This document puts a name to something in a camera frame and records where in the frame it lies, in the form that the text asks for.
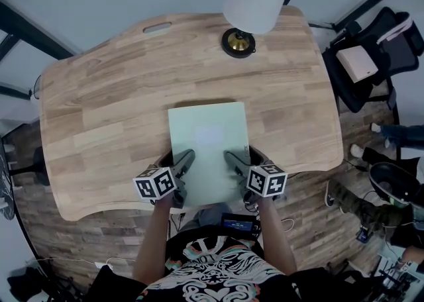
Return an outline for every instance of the shoe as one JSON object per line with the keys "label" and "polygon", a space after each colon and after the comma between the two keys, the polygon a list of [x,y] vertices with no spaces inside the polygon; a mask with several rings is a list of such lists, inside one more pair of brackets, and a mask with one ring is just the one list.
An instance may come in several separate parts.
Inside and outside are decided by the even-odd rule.
{"label": "shoe", "polygon": [[330,179],[327,182],[327,187],[325,188],[325,197],[324,197],[324,202],[325,205],[328,207],[332,207],[334,204],[334,198],[331,197],[331,195],[329,194],[329,186],[331,185],[333,181]]}
{"label": "shoe", "polygon": [[357,144],[352,144],[352,146],[350,147],[350,153],[353,157],[359,158],[361,160],[364,155],[364,149],[362,149]]}
{"label": "shoe", "polygon": [[377,125],[376,123],[371,123],[371,131],[380,134],[382,131],[382,127],[380,125]]}

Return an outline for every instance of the wooden floor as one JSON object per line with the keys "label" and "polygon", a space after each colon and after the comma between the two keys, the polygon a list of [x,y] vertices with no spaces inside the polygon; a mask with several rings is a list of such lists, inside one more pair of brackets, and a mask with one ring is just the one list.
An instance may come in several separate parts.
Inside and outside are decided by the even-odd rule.
{"label": "wooden floor", "polygon": [[[394,150],[384,150],[382,138],[370,132],[371,122],[393,123],[392,112],[385,103],[368,103],[358,114],[350,113],[341,103],[344,157],[352,163],[361,164],[348,155],[348,148],[354,142],[394,157]],[[34,149],[41,145],[39,124],[22,126],[10,134],[6,142],[16,146],[15,152],[8,154],[10,161],[16,160],[18,168],[30,165]],[[277,202],[281,218],[295,220],[288,237],[298,266],[300,269],[314,268],[325,266],[327,262],[337,264],[348,258],[364,272],[370,272],[378,262],[377,251],[382,241],[374,237],[366,246],[361,245],[355,240],[360,225],[358,219],[350,214],[342,215],[335,207],[325,206],[325,183],[332,177],[357,195],[363,196],[372,189],[368,174],[343,162],[329,172],[307,172],[290,179],[286,198]],[[149,213],[106,211],[78,222],[68,222],[60,217],[51,189],[37,184],[33,174],[16,176],[15,183],[23,187],[15,191],[15,199],[39,255],[90,262],[104,262],[111,257],[136,258]],[[369,194],[367,200],[381,204],[374,193]],[[236,213],[247,213],[239,203],[234,204],[233,209]],[[183,225],[192,215],[186,215]],[[290,222],[286,223],[284,225],[289,228]],[[115,273],[131,275],[133,262],[111,260],[110,263]],[[82,289],[88,288],[98,272],[94,265],[85,262],[54,261],[54,266],[62,275],[72,276]]]}

